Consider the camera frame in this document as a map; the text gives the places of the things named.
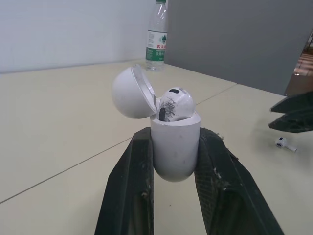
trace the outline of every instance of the earbud stem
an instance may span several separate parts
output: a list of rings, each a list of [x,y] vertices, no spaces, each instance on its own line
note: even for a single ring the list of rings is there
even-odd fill
[[[294,153],[298,150],[297,148],[292,147],[292,146],[286,146],[286,148],[289,149],[290,151],[294,152]]]

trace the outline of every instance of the white earbud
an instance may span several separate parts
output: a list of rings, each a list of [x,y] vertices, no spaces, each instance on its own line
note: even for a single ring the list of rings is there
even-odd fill
[[[275,141],[275,145],[278,148],[287,148],[292,152],[296,152],[298,149],[287,144],[286,138],[280,137]]]
[[[194,112],[191,95],[183,88],[175,87],[162,96],[157,117],[160,121],[180,121],[190,118]]]

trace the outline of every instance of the green bottle label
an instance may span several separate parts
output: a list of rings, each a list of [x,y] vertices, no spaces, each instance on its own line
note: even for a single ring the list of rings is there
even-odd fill
[[[164,61],[166,49],[166,32],[148,31],[148,45],[146,50],[146,60]]]

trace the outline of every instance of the airpods case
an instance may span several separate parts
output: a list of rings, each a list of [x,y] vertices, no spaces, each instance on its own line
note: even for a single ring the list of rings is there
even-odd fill
[[[154,168],[165,180],[188,178],[197,163],[200,116],[164,122],[157,118],[159,100],[139,65],[127,68],[114,80],[112,99],[116,108],[130,118],[150,117]]]

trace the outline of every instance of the gray wall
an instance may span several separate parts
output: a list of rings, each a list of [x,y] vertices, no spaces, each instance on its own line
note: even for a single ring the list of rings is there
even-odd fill
[[[169,0],[166,63],[283,94],[313,0]]]

